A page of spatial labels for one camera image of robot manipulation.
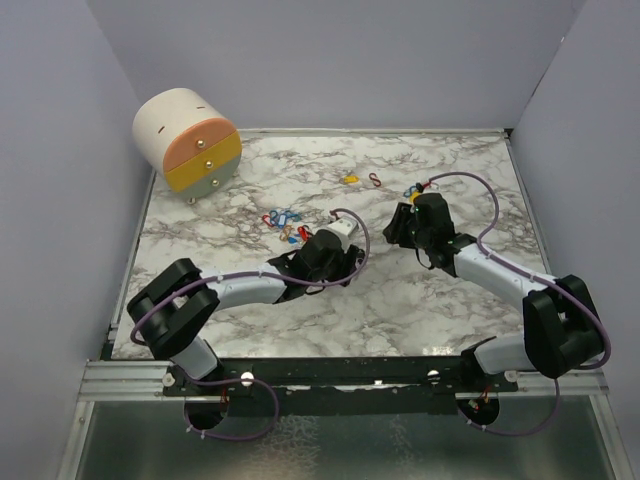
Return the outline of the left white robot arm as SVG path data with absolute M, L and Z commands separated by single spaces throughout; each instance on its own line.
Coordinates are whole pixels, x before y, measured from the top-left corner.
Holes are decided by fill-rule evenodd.
M 217 311 L 250 304 L 277 305 L 330 286 L 348 286 L 365 265 L 364 248 L 328 229 L 302 248 L 270 259 L 254 271 L 205 278 L 189 258 L 173 262 L 127 305 L 134 321 L 131 339 L 148 347 L 156 360 L 169 360 L 186 374 L 195 392 L 220 385 L 222 363 L 199 336 Z

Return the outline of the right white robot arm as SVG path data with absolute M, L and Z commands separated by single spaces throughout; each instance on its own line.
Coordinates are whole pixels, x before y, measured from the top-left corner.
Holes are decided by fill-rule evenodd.
M 521 334 L 491 338 L 464 351 L 469 360 L 460 365 L 459 378 L 467 389 L 481 391 L 505 371 L 537 371 L 557 379 L 604 356 L 597 312 L 580 278 L 529 273 L 482 249 L 474 236 L 456 231 L 441 194 L 398 203 L 383 235 L 391 245 L 427 256 L 428 269 L 474 283 L 521 314 Z

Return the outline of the orange S carabiner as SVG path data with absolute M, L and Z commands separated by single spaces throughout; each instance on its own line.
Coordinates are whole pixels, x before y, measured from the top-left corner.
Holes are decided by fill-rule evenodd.
M 287 241 L 289 238 L 291 238 L 291 237 L 292 237 L 292 232 L 293 232 L 293 230 L 294 230 L 294 227 L 293 227 L 293 226 L 291 226 L 291 225 L 287 225 L 287 226 L 285 226 L 285 227 L 282 229 L 282 231 L 281 231 L 281 233 L 280 233 L 280 235 L 279 235 L 279 239 L 280 239 L 281 241 Z

